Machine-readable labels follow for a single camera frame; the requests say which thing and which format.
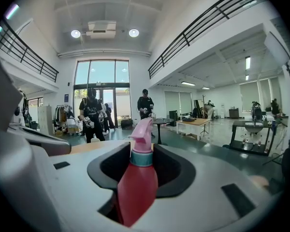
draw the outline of air conditioner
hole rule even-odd
[[[86,35],[92,39],[113,39],[116,35],[115,21],[89,21]]]

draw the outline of pink spray nozzle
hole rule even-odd
[[[152,118],[144,118],[137,124],[132,135],[130,136],[135,140],[133,151],[138,153],[151,152],[151,129],[153,127]]]

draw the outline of black metal railing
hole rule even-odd
[[[31,70],[56,82],[59,72],[27,46],[4,19],[0,22],[0,49]]]
[[[151,79],[160,69],[165,67],[171,59],[197,41],[200,37],[207,34],[214,27],[217,27],[231,17],[262,1],[264,0],[219,0],[216,2],[186,27],[163,51],[148,69],[149,78]]]

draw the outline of floor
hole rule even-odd
[[[168,146],[177,147],[183,150],[189,150],[196,154],[208,155],[225,160],[249,176],[263,176],[269,182],[268,190],[271,194],[275,194],[282,190],[283,176],[281,172],[281,166],[273,162],[263,165],[265,162],[272,159],[272,157],[243,154],[234,150],[222,148],[222,145],[228,145],[230,143],[233,121],[233,119],[214,120],[210,125],[209,135],[206,134],[201,138],[201,141],[176,134],[176,127],[164,126],[161,127],[160,131],[162,144],[167,143]],[[278,127],[271,153],[272,151],[278,153],[280,152],[281,146],[278,146],[277,149],[275,148],[278,145],[280,135],[284,133],[284,130],[285,129],[283,126]],[[128,139],[128,136],[131,135],[131,133],[132,130],[122,130],[119,128],[116,131],[111,130],[111,132],[105,136],[105,139],[124,140]],[[247,133],[245,129],[238,130],[238,138],[236,138],[236,140],[242,140],[243,138],[241,136],[245,136],[245,133]],[[265,136],[263,135],[264,138],[266,137],[266,133],[267,131],[265,129],[261,131],[262,135],[265,134]],[[153,138],[152,142],[157,143],[158,130],[156,126],[153,128],[153,134],[156,136],[156,138]],[[86,138],[84,136],[64,135],[61,138],[69,141],[72,146],[86,143]]]

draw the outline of round black table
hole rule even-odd
[[[174,121],[172,118],[157,118],[153,119],[153,125],[157,125],[158,127],[158,144],[161,145],[161,138],[160,138],[160,125],[161,124],[170,124]]]

